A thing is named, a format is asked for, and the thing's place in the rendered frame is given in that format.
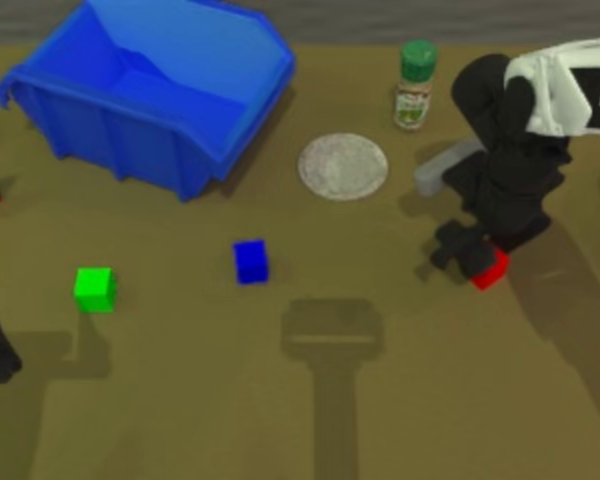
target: brown table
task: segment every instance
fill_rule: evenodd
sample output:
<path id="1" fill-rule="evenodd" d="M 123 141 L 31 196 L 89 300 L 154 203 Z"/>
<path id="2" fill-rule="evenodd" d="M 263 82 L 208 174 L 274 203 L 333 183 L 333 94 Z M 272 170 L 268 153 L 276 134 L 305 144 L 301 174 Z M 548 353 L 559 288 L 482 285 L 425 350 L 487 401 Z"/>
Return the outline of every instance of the brown table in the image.
<path id="1" fill-rule="evenodd" d="M 0 75 L 27 50 L 0 48 Z M 0 387 L 0 480 L 600 479 L 600 138 L 574 142 L 557 223 L 506 281 L 480 293 L 420 268 L 459 202 L 418 198 L 411 172 L 469 133 L 449 86 L 494 50 L 444 48 L 409 135 L 391 122 L 396 47 L 298 47 L 293 94 L 239 171 L 186 205 L 54 160 L 0 111 L 0 316 L 26 364 Z M 375 196 L 329 203 L 299 181 L 302 147 L 335 131 L 384 148 Z M 267 286 L 235 284 L 249 237 L 268 242 Z M 114 314 L 78 315 L 84 265 L 115 268 Z M 348 348 L 301 342 L 333 322 Z"/>

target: green cube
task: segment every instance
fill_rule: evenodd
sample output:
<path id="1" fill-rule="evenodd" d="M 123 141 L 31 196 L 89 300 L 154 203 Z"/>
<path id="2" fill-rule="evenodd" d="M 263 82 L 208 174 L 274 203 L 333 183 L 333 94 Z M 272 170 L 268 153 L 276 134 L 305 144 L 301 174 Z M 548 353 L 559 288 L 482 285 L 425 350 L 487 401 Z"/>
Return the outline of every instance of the green cube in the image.
<path id="1" fill-rule="evenodd" d="M 73 297 L 84 313 L 111 313 L 116 281 L 111 268 L 79 268 Z"/>

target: blue bin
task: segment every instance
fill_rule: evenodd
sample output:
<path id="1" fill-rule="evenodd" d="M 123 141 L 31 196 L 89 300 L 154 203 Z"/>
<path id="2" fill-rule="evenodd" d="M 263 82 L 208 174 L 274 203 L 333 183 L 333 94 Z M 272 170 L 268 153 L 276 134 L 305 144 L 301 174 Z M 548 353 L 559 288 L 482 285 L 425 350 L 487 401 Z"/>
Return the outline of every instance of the blue bin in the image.
<path id="1" fill-rule="evenodd" d="M 209 0 L 91 0 L 0 81 L 57 158 L 177 193 L 223 181 L 288 86 L 266 18 Z"/>

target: spice bottle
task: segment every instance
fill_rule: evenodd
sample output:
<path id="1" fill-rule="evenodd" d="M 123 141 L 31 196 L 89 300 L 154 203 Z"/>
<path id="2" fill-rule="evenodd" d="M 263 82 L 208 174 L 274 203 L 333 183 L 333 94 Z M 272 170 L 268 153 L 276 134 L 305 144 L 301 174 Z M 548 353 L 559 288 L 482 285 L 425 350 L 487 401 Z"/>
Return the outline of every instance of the spice bottle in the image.
<path id="1" fill-rule="evenodd" d="M 395 123 L 404 130 L 419 129 L 431 101 L 438 50 L 426 40 L 406 43 L 400 52 L 401 78 L 396 88 Z"/>

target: bottle label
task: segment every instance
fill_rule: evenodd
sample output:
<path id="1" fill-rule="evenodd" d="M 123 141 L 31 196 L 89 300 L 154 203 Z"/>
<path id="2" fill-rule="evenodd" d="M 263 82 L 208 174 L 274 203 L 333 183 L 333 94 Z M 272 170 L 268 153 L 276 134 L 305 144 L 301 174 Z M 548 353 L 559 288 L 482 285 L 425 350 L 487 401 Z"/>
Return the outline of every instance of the bottle label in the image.
<path id="1" fill-rule="evenodd" d="M 405 128 L 422 124 L 429 110 L 427 93 L 398 93 L 396 95 L 396 122 Z"/>

